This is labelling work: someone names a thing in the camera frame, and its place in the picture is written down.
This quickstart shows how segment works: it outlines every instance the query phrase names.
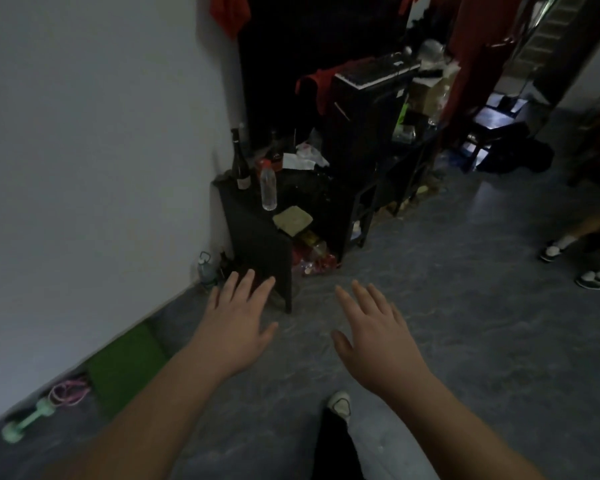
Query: dumbbell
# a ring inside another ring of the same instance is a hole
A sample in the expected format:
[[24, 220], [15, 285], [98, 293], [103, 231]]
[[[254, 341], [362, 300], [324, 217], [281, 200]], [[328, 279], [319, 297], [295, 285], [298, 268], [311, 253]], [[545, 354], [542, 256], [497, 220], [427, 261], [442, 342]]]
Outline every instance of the dumbbell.
[[17, 443], [24, 437], [24, 429], [33, 421], [42, 416], [51, 416], [56, 412], [56, 407], [47, 397], [42, 397], [36, 403], [36, 410], [22, 421], [10, 421], [2, 428], [2, 439], [7, 443]]

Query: pink cable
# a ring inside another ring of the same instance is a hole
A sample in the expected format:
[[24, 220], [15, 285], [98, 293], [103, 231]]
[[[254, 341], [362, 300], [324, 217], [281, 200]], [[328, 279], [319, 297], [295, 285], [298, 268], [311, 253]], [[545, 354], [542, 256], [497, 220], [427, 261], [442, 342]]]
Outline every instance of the pink cable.
[[69, 379], [56, 384], [49, 391], [49, 401], [57, 408], [59, 406], [75, 406], [91, 391], [87, 379]]

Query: cardboard box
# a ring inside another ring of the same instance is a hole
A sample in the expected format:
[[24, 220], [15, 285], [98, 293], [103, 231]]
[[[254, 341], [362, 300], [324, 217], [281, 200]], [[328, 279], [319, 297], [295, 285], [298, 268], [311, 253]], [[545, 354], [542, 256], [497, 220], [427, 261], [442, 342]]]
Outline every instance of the cardboard box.
[[409, 108], [432, 117], [438, 110], [438, 100], [444, 94], [445, 87], [453, 87], [460, 65], [451, 62], [444, 67], [442, 77], [417, 77], [409, 86]]

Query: concrete floor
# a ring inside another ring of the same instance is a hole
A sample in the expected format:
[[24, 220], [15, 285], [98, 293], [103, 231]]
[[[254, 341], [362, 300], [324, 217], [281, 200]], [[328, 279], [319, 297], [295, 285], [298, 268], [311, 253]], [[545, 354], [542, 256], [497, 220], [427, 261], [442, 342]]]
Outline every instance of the concrete floor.
[[[564, 154], [571, 128], [552, 121], [540, 139]], [[302, 282], [293, 315], [268, 306], [277, 338], [213, 396], [173, 478], [308, 479], [321, 404], [341, 388], [369, 480], [436, 477], [332, 350], [329, 331], [347, 329], [333, 287], [358, 278], [396, 302], [432, 370], [549, 478], [600, 479], [600, 292], [573, 283], [600, 257], [574, 248], [551, 265], [536, 260], [545, 241], [600, 206], [599, 189], [564, 182], [561, 161], [540, 175], [449, 169], [446, 192], [373, 229], [338, 272]], [[203, 303], [189, 293], [156, 320], [169, 350], [193, 334]], [[104, 423], [90, 397], [40, 420], [20, 444], [0, 441], [0, 479], [37, 476]]]

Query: hand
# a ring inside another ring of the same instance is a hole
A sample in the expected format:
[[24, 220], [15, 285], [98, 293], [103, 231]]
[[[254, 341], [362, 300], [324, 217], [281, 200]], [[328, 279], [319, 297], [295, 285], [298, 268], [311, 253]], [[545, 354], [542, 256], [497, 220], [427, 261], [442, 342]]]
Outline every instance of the hand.
[[365, 289], [354, 281], [352, 289], [357, 303], [339, 286], [336, 297], [351, 325], [353, 346], [341, 331], [331, 333], [344, 366], [363, 387], [385, 400], [397, 385], [417, 390], [418, 382], [431, 373], [404, 318], [375, 286]]
[[278, 328], [274, 322], [260, 332], [260, 315], [276, 279], [264, 281], [249, 297], [254, 276], [248, 270], [236, 287], [238, 273], [233, 272], [222, 291], [211, 290], [202, 322], [187, 345], [192, 362], [218, 382], [256, 362]]

